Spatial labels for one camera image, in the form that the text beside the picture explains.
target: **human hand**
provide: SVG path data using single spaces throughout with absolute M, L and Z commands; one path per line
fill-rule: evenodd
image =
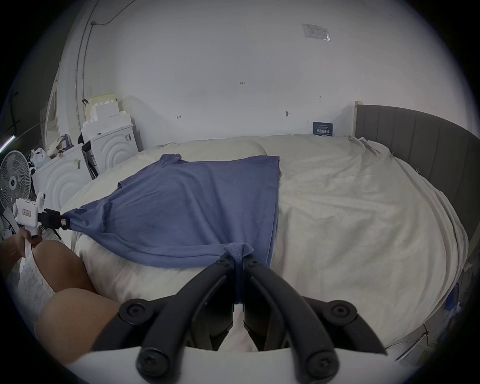
M 25 240 L 28 241 L 32 248 L 35 248 L 38 243 L 42 241 L 42 228 L 38 230 L 38 235 L 32 238 L 30 232 L 24 227 L 21 227 L 17 234 L 14 235 L 16 251 L 25 257 Z

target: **leg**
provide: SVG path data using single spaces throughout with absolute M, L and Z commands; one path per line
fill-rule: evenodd
M 42 241 L 33 256 L 38 270 L 55 292 L 81 288 L 96 293 L 82 260 L 61 242 Z
M 38 340 L 60 363 L 88 353 L 120 304 L 91 291 L 64 289 L 46 304 L 36 327 Z

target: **white wall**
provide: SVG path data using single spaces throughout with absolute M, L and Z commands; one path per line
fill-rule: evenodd
M 91 20 L 106 22 L 128 2 L 102 0 Z M 302 23 L 328 28 L 331 41 L 305 38 Z M 76 28 L 81 35 L 84 22 Z M 351 134 L 355 100 L 431 113 L 480 136 L 454 59 L 393 0 L 137 0 L 90 37 L 85 95 L 109 92 L 132 114 L 144 148 L 311 133 L 313 121 Z M 78 135 L 74 104 L 59 113 Z

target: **black clamp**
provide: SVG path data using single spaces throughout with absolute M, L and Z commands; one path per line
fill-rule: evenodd
M 92 350 L 141 346 L 136 367 L 150 383 L 178 378 L 184 346 L 218 350 L 233 325 L 235 262 L 229 254 L 176 295 L 123 303 Z M 301 383 L 327 383 L 339 369 L 335 348 L 383 353 L 356 308 L 346 301 L 300 296 L 253 256 L 243 259 L 244 325 L 259 351 L 291 347 Z
M 61 215 L 59 211 L 45 208 L 43 212 L 38 214 L 38 222 L 43 225 L 44 228 L 52 229 L 70 229 L 70 219 Z

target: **blue sign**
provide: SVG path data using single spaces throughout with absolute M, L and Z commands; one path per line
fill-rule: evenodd
M 333 136 L 333 123 L 313 123 L 313 134 L 319 136 Z

